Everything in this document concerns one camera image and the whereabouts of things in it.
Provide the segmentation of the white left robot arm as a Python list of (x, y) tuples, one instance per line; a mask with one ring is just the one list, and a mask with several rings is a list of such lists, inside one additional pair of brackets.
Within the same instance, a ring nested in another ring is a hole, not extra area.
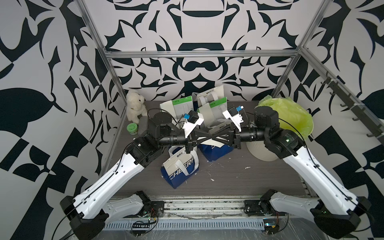
[(146, 214), (150, 200), (142, 191), (111, 202), (110, 199), (130, 179), (142, 172), (165, 150), (170, 157), (161, 168), (164, 178), (181, 181), (199, 168), (197, 146), (214, 138), (202, 131), (203, 115), (190, 111), (181, 117), (182, 128), (171, 114), (159, 112), (148, 121), (147, 130), (123, 151), (121, 159), (81, 194), (65, 197), (61, 208), (79, 240), (91, 240), (106, 224), (125, 216)]

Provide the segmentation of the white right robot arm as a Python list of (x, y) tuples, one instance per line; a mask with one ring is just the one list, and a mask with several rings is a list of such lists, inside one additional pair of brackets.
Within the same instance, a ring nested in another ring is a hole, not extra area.
[(317, 195), (316, 200), (310, 200), (270, 189), (262, 195), (258, 206), (246, 207), (245, 213), (294, 215), (315, 223), (334, 239), (358, 232), (361, 216), (369, 213), (370, 201), (356, 196), (337, 181), (311, 153), (299, 130), (281, 128), (282, 119), (277, 111), (267, 106), (256, 107), (253, 124), (242, 127), (242, 109), (239, 106), (223, 111), (223, 116), (232, 123), (217, 132), (215, 140), (233, 148), (240, 148), (243, 142), (263, 142), (267, 150), (293, 168)]

